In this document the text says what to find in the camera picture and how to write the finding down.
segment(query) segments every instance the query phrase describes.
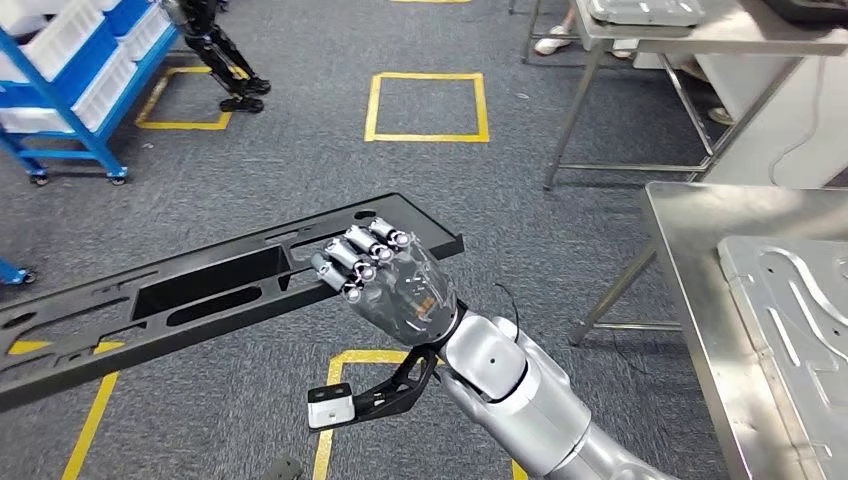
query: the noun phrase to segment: black metal bracket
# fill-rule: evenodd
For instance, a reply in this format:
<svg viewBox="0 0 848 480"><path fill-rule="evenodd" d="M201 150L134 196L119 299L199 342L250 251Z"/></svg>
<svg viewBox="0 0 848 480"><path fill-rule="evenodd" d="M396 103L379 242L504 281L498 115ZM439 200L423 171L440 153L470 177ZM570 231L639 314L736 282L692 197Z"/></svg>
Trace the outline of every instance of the black metal bracket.
<svg viewBox="0 0 848 480"><path fill-rule="evenodd" d="M391 378L353 397L353 407L356 412L353 420L322 428L310 428L309 431L316 433L408 412L424 393L427 382L436 370L437 362L436 351L432 346L422 345L413 348ZM320 392L337 390L339 387L346 392L350 391L350 385L346 383L327 385L310 390L309 399L312 401Z"/></svg>
<svg viewBox="0 0 848 480"><path fill-rule="evenodd" d="M310 269L310 244L367 225L380 216L413 231L438 259L464 251L461 235L441 226L399 194L388 194L260 230L0 309L0 411L47 397L176 350L318 303L335 295L320 281L289 288ZM298 248L312 251L302 258ZM79 324L74 317L124 305L119 321ZM45 326L70 323L37 350L12 345ZM101 341L124 344L94 354ZM37 369L29 368L44 363Z"/></svg>

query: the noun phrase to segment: white cable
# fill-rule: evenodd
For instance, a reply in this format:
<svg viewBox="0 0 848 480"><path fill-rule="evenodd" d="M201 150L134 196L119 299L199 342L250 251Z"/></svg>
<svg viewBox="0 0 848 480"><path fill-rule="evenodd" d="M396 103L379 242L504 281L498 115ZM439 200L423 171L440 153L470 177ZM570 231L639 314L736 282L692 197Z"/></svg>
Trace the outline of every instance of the white cable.
<svg viewBox="0 0 848 480"><path fill-rule="evenodd" d="M775 169L777 169L777 166L780 164L780 162L782 162L783 159L785 159L787 155L789 155L790 153L794 152L795 150L801 148L802 146L804 146L805 143L809 142L810 139L812 139L813 136L816 134L816 131L818 131L818 129L819 129L819 121L821 120L819 118L820 113L821 113L820 112L820 110L821 110L821 96L822 96L822 90L824 89L823 88L824 87L824 67L826 65L826 62L827 62L826 57L819 57L819 66L818 66L818 73L817 73L818 77L816 78L816 86L815 86L815 89L813 90L813 106L812 106L813 121L812 121L812 123L810 123L810 129L797 142L793 143L791 146L784 149L780 153L779 156L777 156L774 160L771 161L771 163L769 163L769 167L768 167L769 180L771 181L771 184L774 185L774 186L780 186L777 183L777 180L775 180L775 178L774 178L774 171L775 171Z"/></svg>

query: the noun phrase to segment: yellow tape square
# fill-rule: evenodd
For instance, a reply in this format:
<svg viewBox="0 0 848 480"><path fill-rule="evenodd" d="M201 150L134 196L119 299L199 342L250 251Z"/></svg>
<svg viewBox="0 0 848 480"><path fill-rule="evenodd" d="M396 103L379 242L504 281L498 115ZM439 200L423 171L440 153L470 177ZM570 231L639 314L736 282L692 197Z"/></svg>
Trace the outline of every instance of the yellow tape square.
<svg viewBox="0 0 848 480"><path fill-rule="evenodd" d="M407 352L397 350L345 350L330 359L327 369L327 385L335 385L342 381L342 370L346 364L352 363L390 363L400 364L406 358ZM330 451L333 448L333 430L324 430L318 437L318 448L315 449L315 464L312 468L312 480L327 480L330 468ZM527 480L527 474L513 460L512 479Z"/></svg>
<svg viewBox="0 0 848 480"><path fill-rule="evenodd" d="M395 3L469 3L471 0L390 0Z"/></svg>
<svg viewBox="0 0 848 480"><path fill-rule="evenodd" d="M9 349L10 355L22 355L29 353L39 348L50 345L50 342L35 342L35 341L17 341L12 344ZM98 354L118 348L123 343L121 342L100 342L94 353ZM109 397L112 395L112 390L115 388L115 382L118 381L118 372L110 373L100 380L100 386L97 388L97 394L94 396L94 402L88 410L85 423L80 430L77 442L74 444L74 449L71 450L71 456L68 458L68 463L65 465L65 470L62 473L62 480L76 480L79 472L82 469L82 462L88 454L88 449L91 447L91 441L94 440L94 434L97 432L97 427L100 425L100 419L103 418L103 412L106 411L106 404L109 403Z"/></svg>
<svg viewBox="0 0 848 480"><path fill-rule="evenodd" d="M417 135L405 133L377 133L377 110L380 106L380 83L384 78L403 80L470 80L474 84L474 104L477 113L477 133L470 135L436 134ZM482 73L401 73L382 72L371 77L368 111L365 114L366 142L468 142L489 141L489 119L486 113L486 94Z"/></svg>
<svg viewBox="0 0 848 480"><path fill-rule="evenodd" d="M244 71L241 69L236 68L234 71L246 78ZM135 119L135 125L138 128L148 128L152 130L224 130L227 128L227 125L230 123L230 117L233 116L232 112L221 112L218 120L214 122L153 122L147 120L147 117L150 116L150 112L153 111L153 107L156 106L156 102L159 101L159 97L162 96L162 92L165 91L165 87L168 86L168 82L171 80L171 77L179 73L209 72L209 67L171 67L165 70L165 75L156 82L156 86L153 87L153 91L150 92L150 98L147 99L144 106L141 108L141 111L138 112L138 116Z"/></svg>

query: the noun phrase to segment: white shoe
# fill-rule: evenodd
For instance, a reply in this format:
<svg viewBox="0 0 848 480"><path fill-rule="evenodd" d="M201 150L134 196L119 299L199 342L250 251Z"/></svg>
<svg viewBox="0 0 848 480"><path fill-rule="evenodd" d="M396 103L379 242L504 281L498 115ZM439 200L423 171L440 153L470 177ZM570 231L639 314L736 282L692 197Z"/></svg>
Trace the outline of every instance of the white shoe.
<svg viewBox="0 0 848 480"><path fill-rule="evenodd" d="M562 25L557 25L551 29L548 33L552 33L554 35L568 35L568 30ZM536 46L533 47L533 50L536 51L539 55L550 55L562 47L566 47L571 45L571 40L563 40L560 38L543 38L536 42Z"/></svg>

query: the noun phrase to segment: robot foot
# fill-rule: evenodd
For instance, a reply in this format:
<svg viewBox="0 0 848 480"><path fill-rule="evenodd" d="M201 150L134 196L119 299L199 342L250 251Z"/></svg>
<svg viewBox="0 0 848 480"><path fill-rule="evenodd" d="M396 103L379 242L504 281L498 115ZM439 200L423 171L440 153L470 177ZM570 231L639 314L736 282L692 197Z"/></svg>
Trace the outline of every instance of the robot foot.
<svg viewBox="0 0 848 480"><path fill-rule="evenodd" d="M222 112L259 113L265 108L265 104L258 98L241 97L228 98L222 101L218 107Z"/></svg>
<svg viewBox="0 0 848 480"><path fill-rule="evenodd" d="M252 95L265 95L271 91L271 82L259 77L252 77L247 81L245 91Z"/></svg>

